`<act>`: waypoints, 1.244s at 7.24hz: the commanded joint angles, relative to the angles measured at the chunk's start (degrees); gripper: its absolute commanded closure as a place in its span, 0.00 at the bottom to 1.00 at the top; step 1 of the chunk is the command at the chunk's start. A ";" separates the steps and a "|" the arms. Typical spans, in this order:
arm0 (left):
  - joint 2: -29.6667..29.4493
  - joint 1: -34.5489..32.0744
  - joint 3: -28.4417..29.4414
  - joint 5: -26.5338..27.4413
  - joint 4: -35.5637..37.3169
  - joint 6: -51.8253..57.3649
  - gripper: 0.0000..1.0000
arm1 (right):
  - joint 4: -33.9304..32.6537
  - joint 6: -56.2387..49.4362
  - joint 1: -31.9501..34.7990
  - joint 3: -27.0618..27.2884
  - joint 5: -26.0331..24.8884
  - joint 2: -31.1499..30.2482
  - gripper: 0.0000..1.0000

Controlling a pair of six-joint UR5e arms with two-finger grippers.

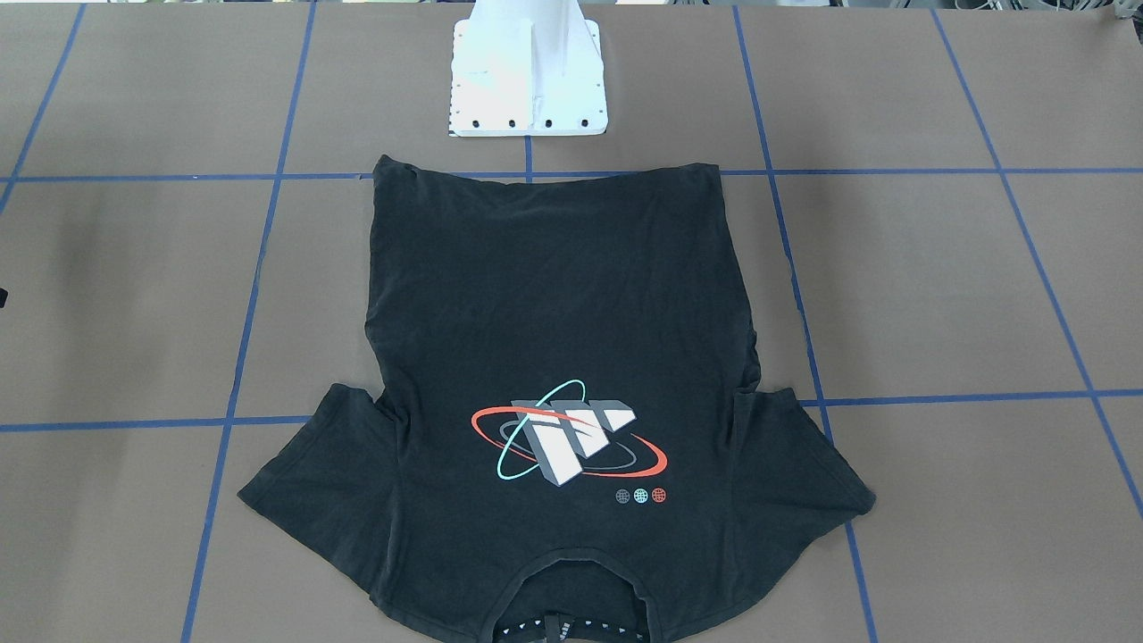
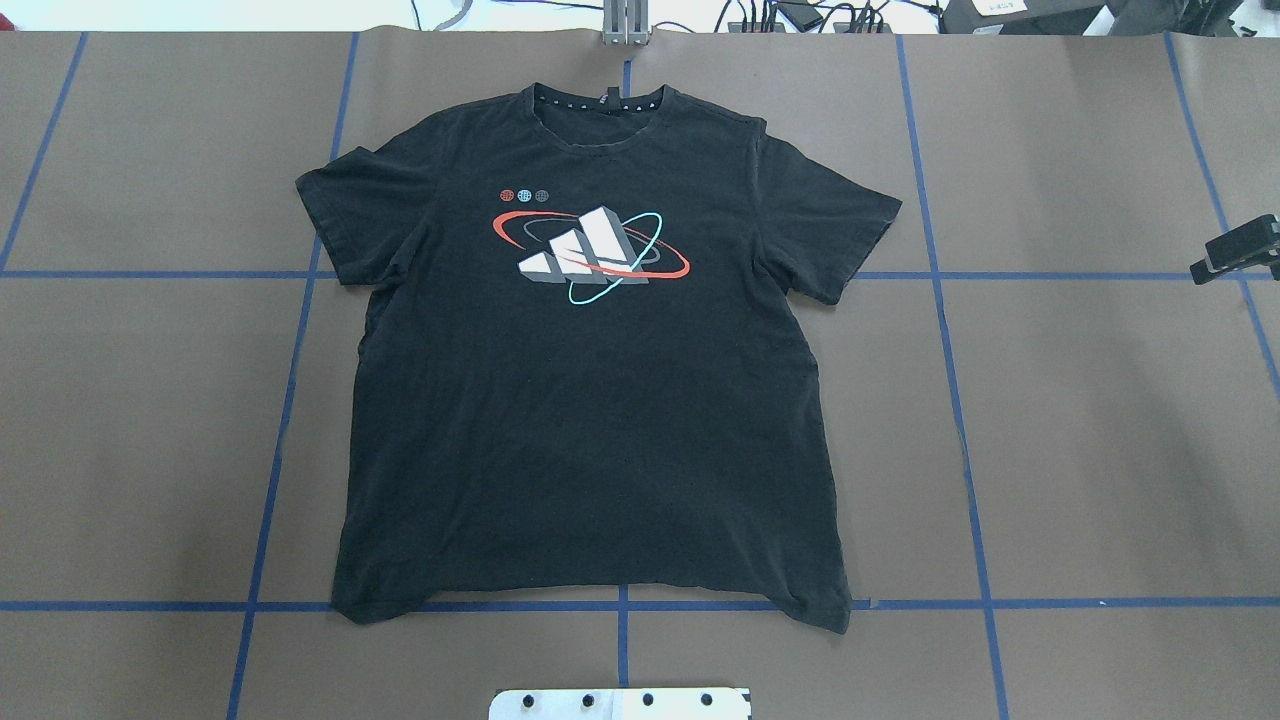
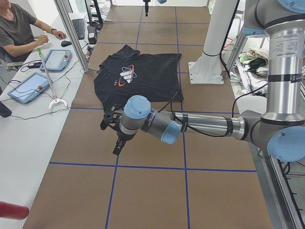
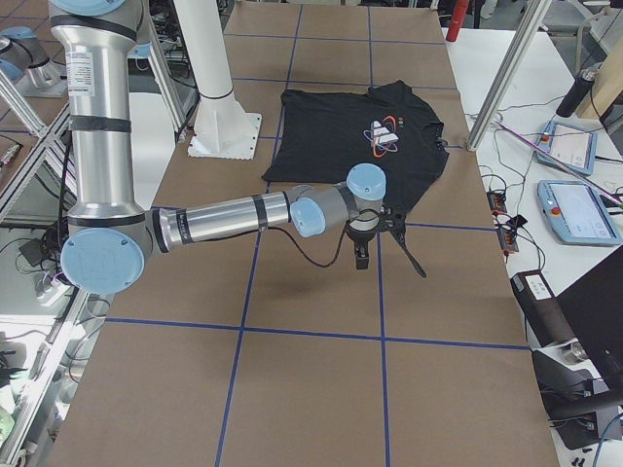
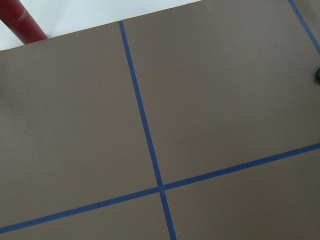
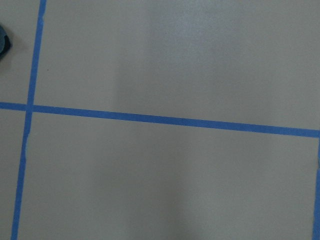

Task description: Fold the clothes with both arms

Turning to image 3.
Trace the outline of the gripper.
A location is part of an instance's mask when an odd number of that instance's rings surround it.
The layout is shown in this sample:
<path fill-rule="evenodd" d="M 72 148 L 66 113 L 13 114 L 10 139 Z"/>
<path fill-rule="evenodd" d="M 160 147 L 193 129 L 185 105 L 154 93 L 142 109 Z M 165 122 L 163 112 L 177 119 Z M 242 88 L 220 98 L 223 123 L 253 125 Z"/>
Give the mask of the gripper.
<path fill-rule="evenodd" d="M 125 134 L 122 131 L 117 131 L 116 134 L 118 140 L 112 153 L 115 155 L 119 155 L 121 150 L 124 148 L 126 142 L 133 139 L 133 135 Z"/>
<path fill-rule="evenodd" d="M 148 13 L 149 13 L 149 5 L 148 5 L 148 3 L 150 2 L 150 0 L 143 0 L 143 2 L 145 3 L 145 6 L 144 6 L 145 16 L 148 16 Z"/>

